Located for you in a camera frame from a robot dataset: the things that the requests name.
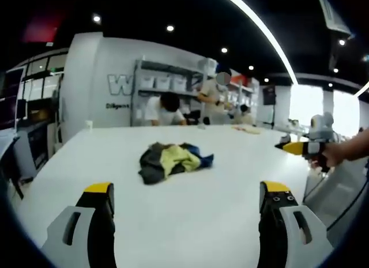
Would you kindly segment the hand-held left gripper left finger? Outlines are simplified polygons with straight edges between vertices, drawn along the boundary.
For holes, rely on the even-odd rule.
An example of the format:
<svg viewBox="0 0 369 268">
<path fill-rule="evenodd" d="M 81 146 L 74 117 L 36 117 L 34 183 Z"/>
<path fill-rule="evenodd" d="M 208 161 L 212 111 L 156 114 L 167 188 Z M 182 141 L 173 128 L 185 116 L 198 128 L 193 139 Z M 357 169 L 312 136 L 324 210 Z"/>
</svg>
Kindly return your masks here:
<svg viewBox="0 0 369 268">
<path fill-rule="evenodd" d="M 88 186 L 47 228 L 42 253 L 55 267 L 116 267 L 114 184 Z"/>
</svg>

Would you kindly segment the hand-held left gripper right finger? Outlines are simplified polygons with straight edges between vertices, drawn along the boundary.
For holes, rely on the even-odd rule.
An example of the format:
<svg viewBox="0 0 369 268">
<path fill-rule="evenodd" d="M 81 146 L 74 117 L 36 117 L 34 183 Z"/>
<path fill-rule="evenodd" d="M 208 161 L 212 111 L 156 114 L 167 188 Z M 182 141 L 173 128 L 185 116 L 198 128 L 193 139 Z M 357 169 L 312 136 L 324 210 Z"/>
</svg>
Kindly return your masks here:
<svg viewBox="0 0 369 268">
<path fill-rule="evenodd" d="M 290 189 L 260 182 L 258 267 L 320 267 L 333 251 L 323 222 Z"/>
</svg>

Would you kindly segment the person's right hand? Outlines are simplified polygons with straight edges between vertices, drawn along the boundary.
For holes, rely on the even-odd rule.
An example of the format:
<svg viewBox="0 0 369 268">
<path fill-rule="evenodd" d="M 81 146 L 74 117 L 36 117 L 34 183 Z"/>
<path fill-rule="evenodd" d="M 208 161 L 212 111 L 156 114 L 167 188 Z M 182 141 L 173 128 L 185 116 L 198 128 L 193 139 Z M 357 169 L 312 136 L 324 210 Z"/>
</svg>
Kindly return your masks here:
<svg viewBox="0 0 369 268">
<path fill-rule="evenodd" d="M 347 159 L 349 151 L 347 151 L 347 145 L 342 143 L 327 143 L 323 151 L 323 155 L 326 157 L 326 165 L 328 167 L 335 167 L 341 164 Z"/>
</svg>

